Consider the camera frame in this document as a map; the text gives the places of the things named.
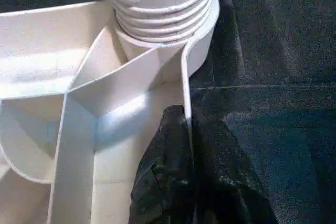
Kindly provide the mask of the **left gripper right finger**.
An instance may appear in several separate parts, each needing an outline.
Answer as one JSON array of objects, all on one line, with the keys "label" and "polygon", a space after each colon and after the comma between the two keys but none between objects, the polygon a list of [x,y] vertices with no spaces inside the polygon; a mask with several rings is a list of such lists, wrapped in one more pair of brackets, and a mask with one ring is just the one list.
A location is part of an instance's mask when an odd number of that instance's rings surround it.
[{"label": "left gripper right finger", "polygon": [[249,156],[219,118],[193,107],[197,223],[277,223]]}]

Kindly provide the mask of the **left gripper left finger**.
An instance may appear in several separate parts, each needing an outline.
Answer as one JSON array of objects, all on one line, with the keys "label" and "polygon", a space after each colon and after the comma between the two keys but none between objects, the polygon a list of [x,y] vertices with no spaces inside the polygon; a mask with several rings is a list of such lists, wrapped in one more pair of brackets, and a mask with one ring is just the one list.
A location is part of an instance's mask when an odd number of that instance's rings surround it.
[{"label": "left gripper left finger", "polygon": [[131,191],[129,223],[192,223],[195,176],[182,105],[167,107],[143,154]]}]

